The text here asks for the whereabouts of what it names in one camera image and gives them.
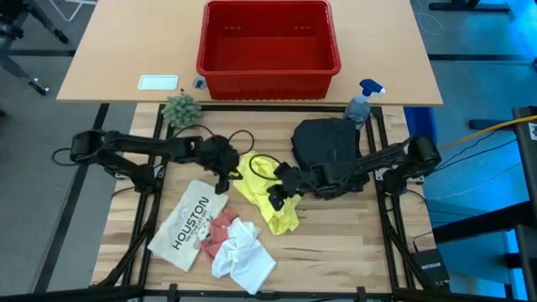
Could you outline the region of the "blue-capped spray bottle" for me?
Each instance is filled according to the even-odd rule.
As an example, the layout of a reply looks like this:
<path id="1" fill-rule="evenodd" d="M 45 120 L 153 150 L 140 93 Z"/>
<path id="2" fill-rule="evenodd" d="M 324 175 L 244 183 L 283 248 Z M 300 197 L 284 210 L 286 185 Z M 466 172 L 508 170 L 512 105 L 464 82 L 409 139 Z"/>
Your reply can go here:
<path id="1" fill-rule="evenodd" d="M 371 96 L 379 96 L 385 93 L 385 88 L 372 79 L 364 79 L 359 82 L 361 92 L 355 95 L 347 105 L 344 113 L 346 120 L 354 122 L 355 129 L 360 130 L 369 119 Z"/>

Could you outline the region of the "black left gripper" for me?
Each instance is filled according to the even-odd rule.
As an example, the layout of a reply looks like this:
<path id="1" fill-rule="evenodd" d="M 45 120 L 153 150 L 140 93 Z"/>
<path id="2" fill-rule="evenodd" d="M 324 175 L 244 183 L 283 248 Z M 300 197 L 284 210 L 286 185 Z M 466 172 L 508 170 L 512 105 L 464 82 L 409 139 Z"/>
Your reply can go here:
<path id="1" fill-rule="evenodd" d="M 229 190 L 229 180 L 242 180 L 242 174 L 237 170 L 239 165 L 238 151 L 221 135 L 212 136 L 201 144 L 200 165 L 218 174 L 215 186 L 216 194 Z"/>

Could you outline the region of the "white Houston tote bag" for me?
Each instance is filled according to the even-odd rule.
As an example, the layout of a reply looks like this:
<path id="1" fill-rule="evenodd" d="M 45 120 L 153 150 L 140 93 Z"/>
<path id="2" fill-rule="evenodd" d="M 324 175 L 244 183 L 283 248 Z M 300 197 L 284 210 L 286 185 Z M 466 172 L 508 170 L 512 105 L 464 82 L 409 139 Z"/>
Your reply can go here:
<path id="1" fill-rule="evenodd" d="M 211 222 L 227 201 L 228 196 L 216 194 L 213 186 L 192 180 L 148 249 L 188 273 L 201 250 L 201 242 L 209 235 Z"/>

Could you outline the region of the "black table foot bar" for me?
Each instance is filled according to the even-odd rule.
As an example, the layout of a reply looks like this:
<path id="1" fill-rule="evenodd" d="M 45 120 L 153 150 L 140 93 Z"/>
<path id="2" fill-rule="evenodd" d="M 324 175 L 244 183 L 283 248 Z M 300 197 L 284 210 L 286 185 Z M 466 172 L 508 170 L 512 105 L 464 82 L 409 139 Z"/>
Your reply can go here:
<path id="1" fill-rule="evenodd" d="M 438 61 L 507 61 L 532 62 L 534 59 L 527 55 L 442 55 L 428 54 L 429 60 Z"/>
<path id="2" fill-rule="evenodd" d="M 53 49 L 11 49 L 8 55 L 12 56 L 42 56 L 42 57 L 73 57 L 75 50 Z"/>

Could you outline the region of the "long black floor bar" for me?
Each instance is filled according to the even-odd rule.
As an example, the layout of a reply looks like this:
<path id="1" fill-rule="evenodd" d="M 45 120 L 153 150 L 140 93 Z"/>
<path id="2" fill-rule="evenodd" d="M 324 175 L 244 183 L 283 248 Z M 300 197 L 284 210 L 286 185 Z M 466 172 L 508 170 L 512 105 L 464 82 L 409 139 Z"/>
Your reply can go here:
<path id="1" fill-rule="evenodd" d="M 37 279 L 34 282 L 33 293 L 41 294 L 47 291 L 57 264 L 61 249 L 74 215 L 82 187 L 87 175 L 88 165 L 78 165 L 70 183 L 68 194 L 65 197 L 60 215 L 55 223 L 55 230 L 50 239 L 48 248 L 42 259 Z"/>

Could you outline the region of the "blue plastic bin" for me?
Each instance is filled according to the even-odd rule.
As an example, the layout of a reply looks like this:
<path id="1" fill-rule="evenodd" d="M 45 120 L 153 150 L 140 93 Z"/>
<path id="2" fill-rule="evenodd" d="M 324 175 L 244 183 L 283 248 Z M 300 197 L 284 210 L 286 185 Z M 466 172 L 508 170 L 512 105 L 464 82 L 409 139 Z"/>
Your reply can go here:
<path id="1" fill-rule="evenodd" d="M 410 136 L 426 136 L 436 141 L 436 125 L 431 107 L 405 107 L 404 115 Z"/>

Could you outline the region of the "black t-shirt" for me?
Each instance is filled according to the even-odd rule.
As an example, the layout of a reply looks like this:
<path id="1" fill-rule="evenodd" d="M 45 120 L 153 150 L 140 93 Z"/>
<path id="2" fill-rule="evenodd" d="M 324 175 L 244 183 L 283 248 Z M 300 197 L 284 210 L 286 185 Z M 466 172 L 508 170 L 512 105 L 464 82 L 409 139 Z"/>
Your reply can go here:
<path id="1" fill-rule="evenodd" d="M 340 118 L 302 121 L 291 137 L 292 153 L 301 169 L 361 157 L 360 134 L 354 123 Z"/>

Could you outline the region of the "pink garment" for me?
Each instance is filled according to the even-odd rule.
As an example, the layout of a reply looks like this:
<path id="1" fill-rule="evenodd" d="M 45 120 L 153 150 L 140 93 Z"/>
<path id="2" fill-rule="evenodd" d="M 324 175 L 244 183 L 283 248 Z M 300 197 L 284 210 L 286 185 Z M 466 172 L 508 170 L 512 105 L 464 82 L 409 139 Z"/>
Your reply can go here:
<path id="1" fill-rule="evenodd" d="M 225 208 L 210 222 L 209 233 L 201 242 L 201 249 L 210 262 L 213 262 L 222 244 L 228 239 L 227 228 L 239 215 L 233 209 Z"/>

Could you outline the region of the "dark denim jeans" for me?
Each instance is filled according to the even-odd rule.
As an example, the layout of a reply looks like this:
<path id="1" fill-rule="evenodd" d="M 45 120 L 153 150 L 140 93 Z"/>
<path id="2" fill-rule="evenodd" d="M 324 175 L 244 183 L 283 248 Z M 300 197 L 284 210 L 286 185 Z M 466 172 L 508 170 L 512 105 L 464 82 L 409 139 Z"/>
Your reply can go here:
<path id="1" fill-rule="evenodd" d="M 361 192 L 370 180 L 368 173 L 357 172 L 354 161 L 313 165 L 312 192 L 316 198 L 330 200 L 348 192 Z"/>

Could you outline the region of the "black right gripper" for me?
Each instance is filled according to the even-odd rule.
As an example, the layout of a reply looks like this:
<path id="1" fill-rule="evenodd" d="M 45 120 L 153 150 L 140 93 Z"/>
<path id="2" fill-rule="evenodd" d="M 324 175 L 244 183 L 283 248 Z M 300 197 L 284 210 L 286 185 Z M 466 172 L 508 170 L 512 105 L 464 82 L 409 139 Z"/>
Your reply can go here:
<path id="1" fill-rule="evenodd" d="M 286 162 L 280 164 L 274 175 L 281 181 L 279 185 L 273 185 L 268 193 L 268 200 L 275 211 L 280 211 L 284 206 L 284 198 L 292 198 L 295 195 L 302 196 L 308 192 L 317 192 L 318 186 L 313 174 L 290 166 Z"/>

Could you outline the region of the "red plastic laundry basket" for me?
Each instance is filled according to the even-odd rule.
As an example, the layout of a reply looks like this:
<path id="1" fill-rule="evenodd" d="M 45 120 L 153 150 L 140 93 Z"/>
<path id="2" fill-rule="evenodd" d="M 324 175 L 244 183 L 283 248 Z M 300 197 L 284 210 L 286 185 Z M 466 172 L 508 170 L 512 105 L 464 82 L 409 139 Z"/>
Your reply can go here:
<path id="1" fill-rule="evenodd" d="M 196 69 L 215 100 L 316 100 L 341 69 L 327 0 L 211 0 Z"/>

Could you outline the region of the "yellow shirt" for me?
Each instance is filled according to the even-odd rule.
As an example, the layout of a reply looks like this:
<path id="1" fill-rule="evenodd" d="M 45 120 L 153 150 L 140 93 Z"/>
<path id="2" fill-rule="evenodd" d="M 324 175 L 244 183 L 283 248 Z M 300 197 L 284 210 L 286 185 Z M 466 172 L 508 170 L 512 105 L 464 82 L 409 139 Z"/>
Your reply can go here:
<path id="1" fill-rule="evenodd" d="M 237 167 L 242 179 L 233 181 L 238 192 L 260 210 L 269 230 L 275 236 L 292 232 L 300 224 L 295 210 L 301 200 L 299 195 L 285 199 L 279 211 L 276 211 L 269 201 L 267 189 L 282 184 L 282 181 L 275 180 L 274 176 L 278 165 L 274 159 L 258 156 L 255 151 L 250 151 L 241 157 Z"/>

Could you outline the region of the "black Netgear network switch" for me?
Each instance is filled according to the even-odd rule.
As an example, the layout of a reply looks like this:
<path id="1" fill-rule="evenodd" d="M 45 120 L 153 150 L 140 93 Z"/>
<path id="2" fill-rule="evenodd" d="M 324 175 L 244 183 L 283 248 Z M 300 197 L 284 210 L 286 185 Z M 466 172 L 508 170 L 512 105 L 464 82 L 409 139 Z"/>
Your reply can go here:
<path id="1" fill-rule="evenodd" d="M 441 289 L 450 290 L 450 276 L 438 249 L 429 249 L 414 253 L 414 259 L 421 271 L 430 281 Z"/>

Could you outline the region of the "white garment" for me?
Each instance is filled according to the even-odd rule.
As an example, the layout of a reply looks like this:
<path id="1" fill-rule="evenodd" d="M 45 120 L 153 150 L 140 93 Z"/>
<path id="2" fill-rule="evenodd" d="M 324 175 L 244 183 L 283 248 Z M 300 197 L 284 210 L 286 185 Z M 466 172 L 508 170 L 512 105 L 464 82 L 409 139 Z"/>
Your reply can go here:
<path id="1" fill-rule="evenodd" d="M 239 217 L 227 228 L 211 264 L 213 277 L 228 275 L 249 294 L 256 294 L 276 267 L 276 261 L 258 240 L 260 229 Z"/>

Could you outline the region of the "black aluminium table frame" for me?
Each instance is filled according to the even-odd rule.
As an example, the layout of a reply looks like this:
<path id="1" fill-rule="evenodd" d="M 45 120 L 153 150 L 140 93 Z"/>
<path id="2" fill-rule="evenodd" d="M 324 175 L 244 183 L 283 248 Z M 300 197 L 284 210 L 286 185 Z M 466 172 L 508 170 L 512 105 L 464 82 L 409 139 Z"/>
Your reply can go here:
<path id="1" fill-rule="evenodd" d="M 124 259 L 112 273 L 112 279 L 99 285 L 84 289 L 62 291 L 46 291 L 41 294 L 17 294 L 0 296 L 0 302 L 123 302 L 130 299 L 143 300 L 146 297 L 165 297 L 168 302 L 180 302 L 183 298 L 237 298 L 247 299 L 245 291 L 231 290 L 183 290 L 176 284 L 168 289 L 148 289 L 145 279 L 149 272 L 149 251 L 147 245 L 153 236 L 156 226 L 157 206 L 163 194 L 165 172 L 157 178 L 159 186 L 154 194 L 140 194 L 137 212 L 133 220 L 131 242 Z M 415 266 L 409 254 L 400 227 L 387 226 L 384 243 L 387 248 L 388 275 L 394 289 L 390 293 L 368 293 L 365 288 L 357 287 L 352 292 L 290 292 L 290 291 L 259 291 L 253 295 L 261 301 L 277 301 L 281 299 L 317 299 L 328 301 L 334 299 L 351 299 L 353 302 L 382 300 L 385 302 L 526 302 L 513 298 L 493 298 L 471 294 L 453 294 L 434 288 L 416 289 L 415 281 L 425 283 L 426 277 Z M 397 247 L 404 261 L 405 276 L 410 285 L 401 288 L 396 285 L 396 269 L 393 249 Z"/>

